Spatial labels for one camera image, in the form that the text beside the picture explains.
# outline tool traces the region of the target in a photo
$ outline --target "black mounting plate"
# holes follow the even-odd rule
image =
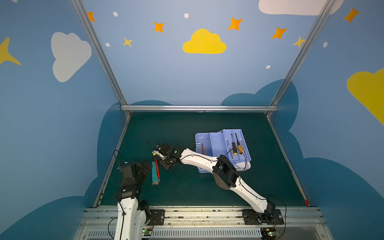
[[[155,226],[164,225],[164,213],[165,213],[164,209],[150,209],[150,212],[151,212],[151,217],[155,218],[156,220]],[[149,219],[149,223],[147,224],[147,227],[150,226],[152,228],[153,218]]]
[[[262,220],[263,214],[257,213],[253,209],[243,209],[242,212],[244,223],[246,225],[261,225],[258,219]],[[273,213],[273,218],[276,219],[278,225],[284,224],[283,216],[281,215],[281,211],[279,209],[275,209],[275,212]]]

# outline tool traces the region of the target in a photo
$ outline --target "green tabletop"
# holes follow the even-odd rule
[[[122,141],[122,162],[152,162],[153,146],[166,142],[195,150],[195,134],[242,129],[252,161],[242,174],[244,181],[264,197],[275,195],[287,206],[305,206],[289,166],[263,113],[133,113]],[[211,174],[201,174],[197,167],[178,164],[177,173],[159,165],[160,184],[151,185],[148,175],[139,200],[149,205],[174,206],[248,206],[230,190],[219,188]],[[114,198],[121,173],[115,163],[101,205],[116,205]],[[277,206],[283,204],[271,197]]]

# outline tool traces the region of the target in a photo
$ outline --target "work surface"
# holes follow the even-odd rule
[[[242,129],[252,161],[251,169],[238,172],[244,181],[264,197],[282,199],[287,206],[305,206],[289,166],[263,113],[133,113],[122,141],[122,162],[152,162],[152,145],[166,142],[195,150],[195,134]],[[151,185],[148,175],[139,200],[149,205],[249,206],[230,190],[219,188],[211,174],[197,167],[178,164],[177,173],[159,165],[160,184]],[[116,205],[121,173],[115,163],[101,205]],[[283,204],[269,197],[278,206]]]

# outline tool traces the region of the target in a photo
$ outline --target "blue wall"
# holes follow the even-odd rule
[[[90,42],[69,0],[1,1],[0,22],[21,63],[0,48],[0,239],[71,239],[126,116],[93,49],[68,81],[53,74],[54,33]]]
[[[250,96],[283,79],[316,16],[266,14],[258,1],[103,1],[84,0],[102,47],[128,104],[269,105],[279,86],[265,99]],[[231,18],[243,19],[228,30]],[[163,32],[154,31],[164,23]],[[276,28],[287,30],[273,38]],[[183,44],[198,29],[220,36],[221,54],[191,54]],[[123,45],[125,40],[132,40]]]
[[[349,23],[344,17],[352,7],[360,13]],[[345,0],[271,116],[310,204],[320,207],[335,240],[384,239],[382,231],[362,231],[384,214],[384,125],[347,88],[353,74],[384,68],[383,8],[379,0]]]

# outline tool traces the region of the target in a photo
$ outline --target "screwdriver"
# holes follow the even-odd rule
[[[235,140],[234,140],[232,134],[231,134],[231,136],[232,136],[232,140],[233,140],[233,142],[232,142],[232,150],[233,150],[233,154],[234,154],[234,155],[237,155],[236,143],[235,143]]]
[[[239,153],[240,154],[243,154],[243,148],[241,147],[240,145],[240,142],[239,142],[239,139],[237,138],[237,134],[235,133],[236,135],[236,140],[237,140],[237,148],[239,149]]]

